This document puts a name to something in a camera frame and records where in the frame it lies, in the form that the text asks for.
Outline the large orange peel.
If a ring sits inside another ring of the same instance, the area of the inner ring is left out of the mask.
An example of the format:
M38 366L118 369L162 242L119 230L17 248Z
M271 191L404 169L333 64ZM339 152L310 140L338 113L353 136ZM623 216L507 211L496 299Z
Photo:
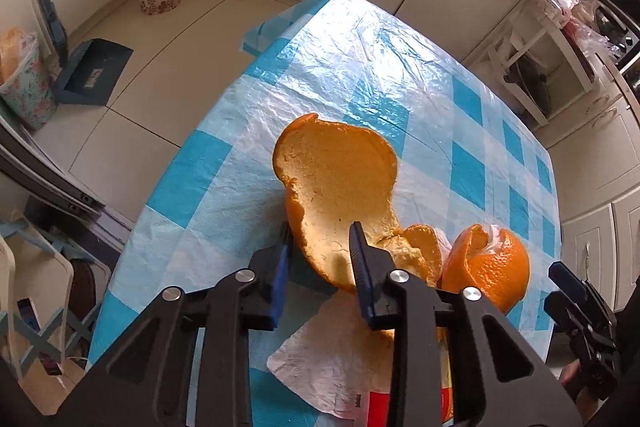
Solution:
M392 202L397 156L381 135L307 114L279 136L272 167L285 188L294 239L322 279L355 290L348 239L358 221L368 243L388 251L397 268L438 285L448 241L428 225L401 226Z

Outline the white paper napkin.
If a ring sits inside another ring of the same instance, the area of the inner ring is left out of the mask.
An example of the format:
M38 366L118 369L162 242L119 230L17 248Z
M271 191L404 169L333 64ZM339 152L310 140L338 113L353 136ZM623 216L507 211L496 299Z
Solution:
M269 372L309 405L363 425L372 392L387 395L394 334L369 329L357 298L337 291L267 360Z

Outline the round orange peel piece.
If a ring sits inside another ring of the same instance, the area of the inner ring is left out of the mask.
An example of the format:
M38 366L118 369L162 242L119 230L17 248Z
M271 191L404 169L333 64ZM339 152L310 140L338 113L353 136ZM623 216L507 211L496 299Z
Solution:
M529 257L513 232L497 225L463 230L442 268L440 288L460 293L479 289L503 314L521 301L529 282Z

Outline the yellow red tape package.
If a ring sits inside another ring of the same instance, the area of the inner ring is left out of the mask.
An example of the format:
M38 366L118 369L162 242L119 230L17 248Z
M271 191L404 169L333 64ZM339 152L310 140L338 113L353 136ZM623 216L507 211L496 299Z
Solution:
M425 348L396 336L388 392L357 393L356 426L443 426L454 418L448 332L436 327Z

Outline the floral lined trash bin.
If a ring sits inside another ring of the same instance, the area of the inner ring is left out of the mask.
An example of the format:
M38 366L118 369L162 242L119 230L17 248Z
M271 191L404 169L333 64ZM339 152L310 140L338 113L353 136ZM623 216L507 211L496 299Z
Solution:
M1 98L32 130L47 124L58 108L38 39L19 27L1 34Z

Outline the blue checked plastic tablecloth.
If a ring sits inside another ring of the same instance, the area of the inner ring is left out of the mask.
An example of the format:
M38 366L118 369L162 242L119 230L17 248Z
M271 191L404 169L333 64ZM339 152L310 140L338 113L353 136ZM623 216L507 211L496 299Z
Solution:
M315 113L378 132L398 159L402 225L450 239L474 223L518 234L532 264L511 323L546 355L550 263L561 250L552 162L503 101L446 51L366 0L307 0L249 31L253 62L186 139L146 202L96 323L96 361L166 287L244 268L284 221L274 144Z

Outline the black pan on shelf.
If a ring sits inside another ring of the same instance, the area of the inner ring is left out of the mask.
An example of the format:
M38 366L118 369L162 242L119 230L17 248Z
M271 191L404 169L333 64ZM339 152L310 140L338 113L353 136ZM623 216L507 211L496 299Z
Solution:
M544 117L551 114L547 77L538 72L535 62L528 55L521 56L512 64L503 79L506 83L520 87L538 106Z

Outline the white corner shelf rack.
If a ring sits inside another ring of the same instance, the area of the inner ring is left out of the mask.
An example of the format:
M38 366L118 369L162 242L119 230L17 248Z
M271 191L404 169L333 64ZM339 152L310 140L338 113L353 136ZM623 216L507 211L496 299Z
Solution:
M585 57L562 31L561 15L556 0L521 0L464 60L467 69L534 129L547 126L597 86L596 58ZM503 79L523 55L528 55L538 72L547 77L551 101L548 117L520 87Z

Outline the blue dustpan on floor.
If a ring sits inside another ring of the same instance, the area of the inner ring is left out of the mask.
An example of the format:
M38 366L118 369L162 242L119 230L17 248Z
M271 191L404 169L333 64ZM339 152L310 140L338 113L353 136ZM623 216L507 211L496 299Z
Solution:
M128 46L102 38L82 42L53 83L55 101L105 106L133 53Z

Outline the plastic bags on counter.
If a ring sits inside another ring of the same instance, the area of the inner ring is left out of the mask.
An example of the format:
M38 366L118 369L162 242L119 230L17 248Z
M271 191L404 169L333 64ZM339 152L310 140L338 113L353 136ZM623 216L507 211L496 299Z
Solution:
M602 35L596 22L596 0L556 0L561 8L561 29L577 44L585 57L600 53L611 60L620 50Z

